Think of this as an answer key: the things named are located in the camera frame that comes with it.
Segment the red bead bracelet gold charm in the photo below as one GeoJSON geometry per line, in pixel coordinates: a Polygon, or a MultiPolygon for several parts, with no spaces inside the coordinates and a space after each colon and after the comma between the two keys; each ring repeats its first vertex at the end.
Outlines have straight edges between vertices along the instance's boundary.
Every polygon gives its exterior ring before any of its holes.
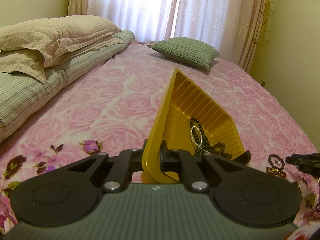
{"type": "Polygon", "coordinates": [[[273,168],[273,167],[266,167],[266,172],[273,176],[279,176],[280,178],[286,178],[286,173],[284,172],[283,168],[273,168]]]}

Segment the yellow plastic tray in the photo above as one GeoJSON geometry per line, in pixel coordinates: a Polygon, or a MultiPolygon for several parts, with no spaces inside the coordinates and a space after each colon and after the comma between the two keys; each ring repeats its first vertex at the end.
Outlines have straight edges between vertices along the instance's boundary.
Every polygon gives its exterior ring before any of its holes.
{"type": "Polygon", "coordinates": [[[194,81],[174,68],[158,108],[142,155],[141,181],[146,184],[172,184],[178,174],[161,169],[160,148],[178,148],[195,153],[191,129],[201,127],[210,145],[218,142],[233,159],[245,152],[231,116],[194,81]]]}

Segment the pink rose bed blanket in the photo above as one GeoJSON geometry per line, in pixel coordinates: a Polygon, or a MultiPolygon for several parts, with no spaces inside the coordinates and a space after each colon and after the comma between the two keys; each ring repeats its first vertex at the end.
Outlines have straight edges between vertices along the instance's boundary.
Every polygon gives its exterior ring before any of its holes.
{"type": "Polygon", "coordinates": [[[133,43],[61,90],[1,143],[1,233],[17,223],[9,196],[20,182],[92,153],[142,147],[173,68],[233,118],[253,168],[264,170],[271,154],[316,152],[279,102],[236,64],[219,58],[205,74],[133,43]]]}

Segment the green checked cushion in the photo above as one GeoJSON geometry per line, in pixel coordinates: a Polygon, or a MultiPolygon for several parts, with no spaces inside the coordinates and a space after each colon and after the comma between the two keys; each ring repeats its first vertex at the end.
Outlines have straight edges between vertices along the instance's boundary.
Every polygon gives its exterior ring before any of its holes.
{"type": "Polygon", "coordinates": [[[220,56],[211,45],[188,37],[173,37],[148,47],[169,59],[206,71],[210,71],[213,62],[220,56]]]}

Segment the green striped folded quilt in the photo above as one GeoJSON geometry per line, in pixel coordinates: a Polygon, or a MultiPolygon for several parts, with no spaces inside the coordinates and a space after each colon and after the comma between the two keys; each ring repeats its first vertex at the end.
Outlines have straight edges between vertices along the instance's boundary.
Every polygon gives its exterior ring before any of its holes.
{"type": "Polygon", "coordinates": [[[1,73],[1,141],[11,136],[60,90],[124,50],[135,39],[129,30],[122,30],[115,37],[122,43],[82,53],[46,69],[44,84],[25,74],[1,73]]]}

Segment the wooden coat rack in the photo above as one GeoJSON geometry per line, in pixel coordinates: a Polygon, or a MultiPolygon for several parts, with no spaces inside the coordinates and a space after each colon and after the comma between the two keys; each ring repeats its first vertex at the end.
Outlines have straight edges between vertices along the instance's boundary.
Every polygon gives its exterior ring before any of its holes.
{"type": "Polygon", "coordinates": [[[256,49],[259,45],[264,24],[266,23],[268,0],[259,0],[257,9],[254,11],[253,23],[251,24],[249,36],[251,38],[251,46],[256,49]]]}

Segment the beige pillow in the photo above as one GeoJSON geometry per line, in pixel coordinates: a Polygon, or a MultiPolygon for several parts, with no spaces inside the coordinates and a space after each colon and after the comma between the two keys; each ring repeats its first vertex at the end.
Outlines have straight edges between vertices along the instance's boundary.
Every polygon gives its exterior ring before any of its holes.
{"type": "Polygon", "coordinates": [[[44,70],[114,44],[121,30],[92,15],[40,18],[1,27],[1,72],[27,74],[46,82],[44,70]]]}

